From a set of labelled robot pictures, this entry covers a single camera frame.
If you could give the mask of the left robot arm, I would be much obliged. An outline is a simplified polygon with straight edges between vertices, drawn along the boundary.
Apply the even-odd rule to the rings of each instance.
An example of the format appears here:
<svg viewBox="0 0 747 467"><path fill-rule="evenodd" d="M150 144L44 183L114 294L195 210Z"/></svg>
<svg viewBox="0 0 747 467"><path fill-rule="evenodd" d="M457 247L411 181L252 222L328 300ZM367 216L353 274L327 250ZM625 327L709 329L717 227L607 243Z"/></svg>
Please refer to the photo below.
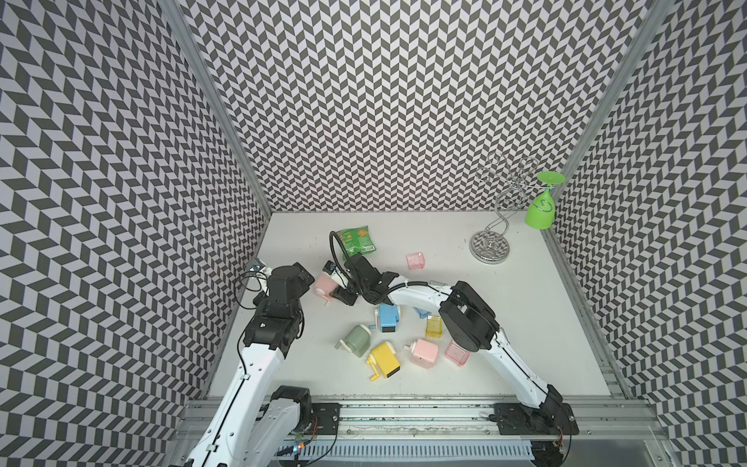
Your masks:
<svg viewBox="0 0 747 467"><path fill-rule="evenodd" d="M314 277L300 264L260 271L261 292L243 334L239 364L217 412L184 466L267 466L283 440L309 424L309 390L280 386L263 401L274 375L302 334L301 297Z"/></svg>

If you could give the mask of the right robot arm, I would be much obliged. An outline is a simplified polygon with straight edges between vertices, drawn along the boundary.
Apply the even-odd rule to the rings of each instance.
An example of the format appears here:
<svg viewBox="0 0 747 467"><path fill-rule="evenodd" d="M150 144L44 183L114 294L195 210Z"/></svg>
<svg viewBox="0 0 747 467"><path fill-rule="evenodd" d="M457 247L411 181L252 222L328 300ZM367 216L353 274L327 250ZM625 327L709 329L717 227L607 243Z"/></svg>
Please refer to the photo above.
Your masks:
<svg viewBox="0 0 747 467"><path fill-rule="evenodd" d="M346 305L361 298L371 305L404 305L439 315L453 342L468 352L482 354L514 390L521 415L510 428L517 434L570 437L580 433L570 405L521 359L493 309L467 282L445 285L409 280L396 272L379 272L360 254L344 265L329 261L323 272L341 281L332 297Z"/></svg>

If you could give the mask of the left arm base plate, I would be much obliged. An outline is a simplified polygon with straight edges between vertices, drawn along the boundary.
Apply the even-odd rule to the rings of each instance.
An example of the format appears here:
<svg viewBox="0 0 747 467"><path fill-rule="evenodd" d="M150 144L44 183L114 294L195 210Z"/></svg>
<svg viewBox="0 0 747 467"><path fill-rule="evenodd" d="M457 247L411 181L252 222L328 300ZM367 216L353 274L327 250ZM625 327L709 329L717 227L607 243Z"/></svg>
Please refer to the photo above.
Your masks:
<svg viewBox="0 0 747 467"><path fill-rule="evenodd" d="M336 435L340 426L339 403L301 403L298 420L291 425L291 433L317 435Z"/></svg>

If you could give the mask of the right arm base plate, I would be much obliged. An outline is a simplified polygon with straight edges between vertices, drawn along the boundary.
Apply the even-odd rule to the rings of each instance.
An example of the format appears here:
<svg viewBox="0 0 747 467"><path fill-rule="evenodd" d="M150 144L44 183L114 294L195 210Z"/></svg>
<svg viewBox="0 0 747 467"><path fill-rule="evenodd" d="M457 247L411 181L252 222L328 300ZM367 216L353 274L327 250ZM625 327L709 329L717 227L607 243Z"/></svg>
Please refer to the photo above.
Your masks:
<svg viewBox="0 0 747 467"><path fill-rule="evenodd" d="M572 435L580 434L577 420L568 404L550 404L540 409L522 404L496 403L488 420L503 435Z"/></svg>

